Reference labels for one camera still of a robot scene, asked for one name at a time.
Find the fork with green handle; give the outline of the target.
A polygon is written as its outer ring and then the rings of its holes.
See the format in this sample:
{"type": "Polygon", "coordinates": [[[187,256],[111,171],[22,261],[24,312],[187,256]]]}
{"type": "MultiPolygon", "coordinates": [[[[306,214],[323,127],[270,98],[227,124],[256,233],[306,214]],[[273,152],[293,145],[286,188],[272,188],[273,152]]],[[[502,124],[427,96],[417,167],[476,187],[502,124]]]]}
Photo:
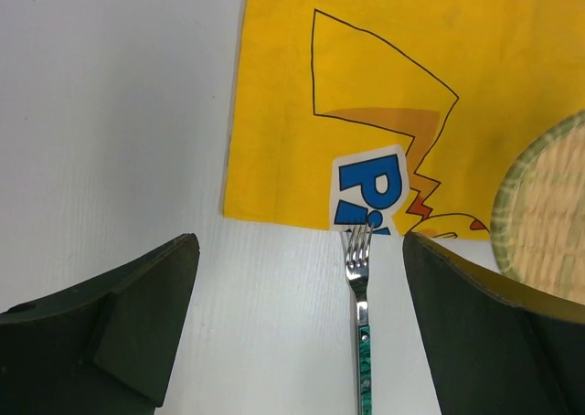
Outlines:
{"type": "Polygon", "coordinates": [[[369,304],[367,287],[370,268],[370,245],[373,228],[369,223],[354,225],[349,231],[346,243],[346,281],[355,303],[356,326],[356,384],[357,413],[373,413],[371,330],[369,325],[369,304]]]}

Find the yellow cartoon print cloth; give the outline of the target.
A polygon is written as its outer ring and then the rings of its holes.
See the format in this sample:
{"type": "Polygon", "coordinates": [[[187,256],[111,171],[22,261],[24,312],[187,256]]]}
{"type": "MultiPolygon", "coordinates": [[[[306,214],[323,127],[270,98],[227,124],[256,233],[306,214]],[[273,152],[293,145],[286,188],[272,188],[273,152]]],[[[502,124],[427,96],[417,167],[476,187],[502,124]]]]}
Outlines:
{"type": "Polygon", "coordinates": [[[223,213],[486,240],[583,107],[584,0],[246,0],[223,213]]]}

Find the round woven bamboo mat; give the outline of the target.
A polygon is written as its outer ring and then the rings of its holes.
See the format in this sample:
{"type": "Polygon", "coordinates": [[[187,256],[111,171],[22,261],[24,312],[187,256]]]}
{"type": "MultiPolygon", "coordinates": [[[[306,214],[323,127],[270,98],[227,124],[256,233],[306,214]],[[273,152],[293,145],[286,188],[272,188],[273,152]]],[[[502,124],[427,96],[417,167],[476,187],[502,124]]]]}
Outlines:
{"type": "Polygon", "coordinates": [[[550,127],[511,164],[491,213],[499,271],[584,301],[584,113],[550,127]]]}

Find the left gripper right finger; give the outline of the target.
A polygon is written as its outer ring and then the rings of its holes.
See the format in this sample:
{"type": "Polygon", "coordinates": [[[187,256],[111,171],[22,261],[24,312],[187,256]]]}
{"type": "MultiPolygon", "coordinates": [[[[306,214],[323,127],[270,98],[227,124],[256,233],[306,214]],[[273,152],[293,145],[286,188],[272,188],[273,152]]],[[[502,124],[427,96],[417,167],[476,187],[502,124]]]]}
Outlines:
{"type": "Polygon", "coordinates": [[[403,259],[442,413],[583,413],[582,304],[418,233],[404,237],[403,259]]]}

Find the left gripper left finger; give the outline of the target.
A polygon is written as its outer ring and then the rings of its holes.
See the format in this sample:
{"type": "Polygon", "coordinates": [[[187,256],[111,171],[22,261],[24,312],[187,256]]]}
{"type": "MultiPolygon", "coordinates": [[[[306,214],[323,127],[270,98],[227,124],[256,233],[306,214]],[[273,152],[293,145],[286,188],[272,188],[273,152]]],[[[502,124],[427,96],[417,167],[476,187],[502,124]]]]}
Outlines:
{"type": "Polygon", "coordinates": [[[1,314],[4,414],[152,414],[163,406],[200,246],[182,234],[1,314]]]}

